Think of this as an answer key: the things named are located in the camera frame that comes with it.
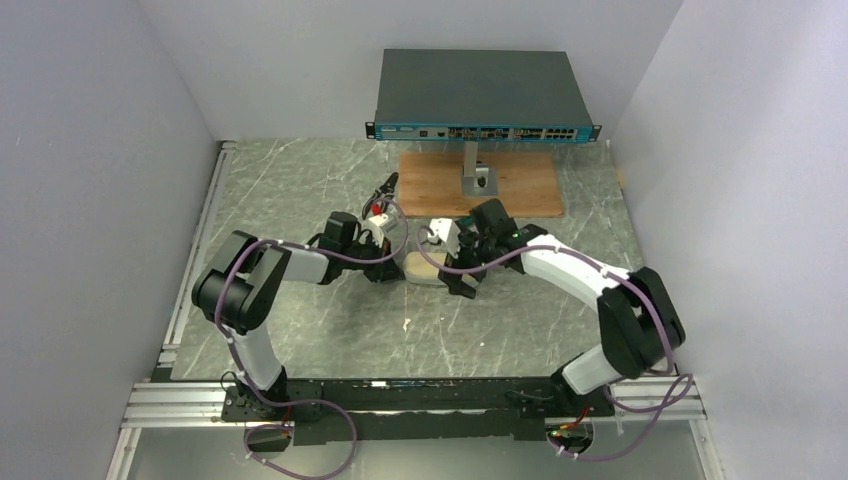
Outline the beige umbrella case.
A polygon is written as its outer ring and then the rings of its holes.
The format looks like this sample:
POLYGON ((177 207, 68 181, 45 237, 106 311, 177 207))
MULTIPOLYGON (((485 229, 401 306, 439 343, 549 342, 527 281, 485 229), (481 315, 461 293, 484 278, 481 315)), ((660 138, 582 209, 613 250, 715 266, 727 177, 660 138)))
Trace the beige umbrella case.
POLYGON ((445 286, 445 283, 438 277, 441 271, 427 262, 419 251, 411 251, 405 256, 402 269, 405 280, 411 284, 433 287, 445 286))

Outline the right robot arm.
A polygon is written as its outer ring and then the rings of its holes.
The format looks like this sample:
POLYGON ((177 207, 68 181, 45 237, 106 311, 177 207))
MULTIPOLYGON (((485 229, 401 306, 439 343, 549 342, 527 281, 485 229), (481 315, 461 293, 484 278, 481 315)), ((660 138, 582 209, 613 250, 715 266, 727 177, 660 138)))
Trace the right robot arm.
POLYGON ((498 199, 470 212, 467 222, 433 220, 427 238, 447 257, 439 278, 453 295, 472 299, 487 270, 502 266, 538 278, 582 301, 596 314, 600 341, 552 376, 565 394, 585 396, 620 379, 637 379, 671 364, 685 329, 661 276, 649 267, 613 267, 581 253, 535 225, 520 226, 498 199))

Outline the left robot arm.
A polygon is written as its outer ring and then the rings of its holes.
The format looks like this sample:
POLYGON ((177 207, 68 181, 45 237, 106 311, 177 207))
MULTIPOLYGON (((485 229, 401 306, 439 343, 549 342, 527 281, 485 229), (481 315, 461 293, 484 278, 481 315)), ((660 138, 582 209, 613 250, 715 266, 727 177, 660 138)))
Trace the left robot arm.
POLYGON ((365 218, 333 212, 305 244, 261 240, 241 230, 227 237, 195 281, 191 302, 227 341, 241 387, 287 401, 287 373, 266 325, 280 287, 328 285, 346 271, 360 271, 372 283, 402 279, 387 234, 404 220, 392 209, 365 218))

